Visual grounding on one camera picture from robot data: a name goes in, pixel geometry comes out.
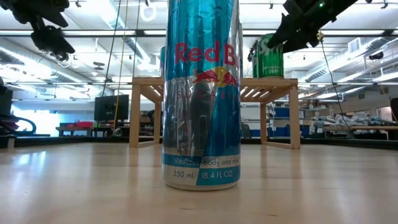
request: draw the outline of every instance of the ceiling light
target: ceiling light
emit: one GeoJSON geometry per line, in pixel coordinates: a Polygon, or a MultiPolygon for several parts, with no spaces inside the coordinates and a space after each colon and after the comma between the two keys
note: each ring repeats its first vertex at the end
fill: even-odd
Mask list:
{"type": "Polygon", "coordinates": [[[374,83],[339,83],[338,85],[374,85],[374,83]]]}
{"type": "Polygon", "coordinates": [[[345,93],[345,94],[353,93],[353,92],[356,92],[356,91],[358,91],[358,90],[362,90],[363,88],[365,88],[365,86],[358,87],[358,88],[353,88],[352,90],[345,91],[344,93],[345,93]]]}
{"type": "Polygon", "coordinates": [[[384,30],[321,30],[324,35],[381,35],[384,30]]]}
{"type": "Polygon", "coordinates": [[[134,30],[65,30],[63,31],[63,34],[65,36],[96,36],[96,37],[101,37],[101,36],[113,36],[113,35],[135,35],[136,31],[134,30]]]}
{"type": "Polygon", "coordinates": [[[166,30],[144,30],[145,35],[166,35],[166,30]]]}
{"type": "Polygon", "coordinates": [[[379,78],[375,78],[374,80],[372,80],[372,82],[383,82],[383,81],[390,80],[393,78],[398,78],[398,72],[390,73],[387,75],[382,75],[379,78]]]}
{"type": "Polygon", "coordinates": [[[315,92],[312,92],[312,93],[301,93],[301,94],[298,95],[298,98],[301,99],[301,98],[304,98],[304,97],[312,96],[314,94],[315,94],[315,92]]]}
{"type": "Polygon", "coordinates": [[[325,93],[322,95],[317,96],[318,99],[325,99],[325,98],[330,98],[336,96],[336,93],[325,93]]]}
{"type": "Polygon", "coordinates": [[[20,35],[20,36],[27,36],[33,33],[32,30],[0,30],[0,35],[1,36],[7,36],[7,35],[20,35]]]}
{"type": "Polygon", "coordinates": [[[275,32],[276,30],[243,30],[243,35],[265,35],[275,32]]]}
{"type": "Polygon", "coordinates": [[[148,4],[149,4],[149,6],[144,7],[143,9],[141,9],[141,13],[140,13],[141,19],[142,19],[143,21],[146,21],[146,22],[153,21],[153,20],[156,18],[156,14],[157,14],[156,7],[154,7],[154,6],[150,3],[149,0],[148,0],[148,4]],[[148,17],[145,15],[145,10],[146,10],[146,9],[151,9],[151,10],[152,10],[151,15],[148,16],[148,17]]]}
{"type": "Polygon", "coordinates": [[[362,75],[362,73],[355,73],[353,75],[349,75],[345,78],[342,78],[342,79],[338,80],[337,82],[347,82],[347,81],[353,80],[354,78],[360,77],[361,75],[362,75]]]}

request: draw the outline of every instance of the can bottom rim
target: can bottom rim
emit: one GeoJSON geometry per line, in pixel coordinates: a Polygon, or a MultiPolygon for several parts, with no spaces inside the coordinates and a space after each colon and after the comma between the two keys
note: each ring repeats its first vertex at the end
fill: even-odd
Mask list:
{"type": "Polygon", "coordinates": [[[230,184],[223,184],[223,185],[217,185],[217,186],[188,186],[188,185],[182,185],[182,184],[175,184],[175,183],[170,183],[165,181],[166,185],[175,189],[180,189],[180,190],[188,190],[188,191],[215,191],[215,190],[226,190],[230,189],[238,182],[233,182],[230,184]]]}

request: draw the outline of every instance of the silver can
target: silver can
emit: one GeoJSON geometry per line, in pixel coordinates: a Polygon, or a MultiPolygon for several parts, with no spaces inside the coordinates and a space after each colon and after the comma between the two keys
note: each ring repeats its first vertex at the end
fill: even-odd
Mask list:
{"type": "Polygon", "coordinates": [[[170,0],[169,12],[163,178],[184,190],[230,188],[240,178],[239,2],[170,0]]]}

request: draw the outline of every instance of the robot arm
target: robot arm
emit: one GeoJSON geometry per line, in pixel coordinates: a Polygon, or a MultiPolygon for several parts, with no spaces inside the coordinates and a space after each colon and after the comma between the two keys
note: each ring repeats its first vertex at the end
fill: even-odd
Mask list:
{"type": "Polygon", "coordinates": [[[61,28],[46,26],[43,20],[67,27],[68,23],[61,12],[69,7],[68,0],[0,0],[0,6],[12,11],[21,24],[31,24],[34,31],[30,36],[36,47],[43,52],[59,61],[66,61],[68,54],[75,53],[75,49],[63,38],[61,28]]]}
{"type": "Polygon", "coordinates": [[[357,0],[286,0],[284,8],[289,13],[282,14],[282,22],[268,42],[269,48],[284,43],[284,53],[293,52],[319,44],[318,30],[345,11],[357,0]]]}

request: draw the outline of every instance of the table leg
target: table leg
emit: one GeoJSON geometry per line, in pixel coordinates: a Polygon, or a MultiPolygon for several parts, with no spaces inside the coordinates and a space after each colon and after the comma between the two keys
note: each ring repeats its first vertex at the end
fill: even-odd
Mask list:
{"type": "Polygon", "coordinates": [[[154,118],[154,141],[156,143],[160,142],[160,112],[161,103],[155,103],[155,118],[154,118]]]}
{"type": "Polygon", "coordinates": [[[290,113],[290,145],[292,149],[300,149],[300,105],[297,86],[290,87],[289,113],[290,113]]]}
{"type": "Polygon", "coordinates": [[[138,148],[139,143],[140,95],[141,86],[133,85],[130,110],[130,148],[138,148]]]}
{"type": "Polygon", "coordinates": [[[267,143],[267,105],[261,103],[260,105],[260,132],[261,132],[261,144],[267,143]]]}

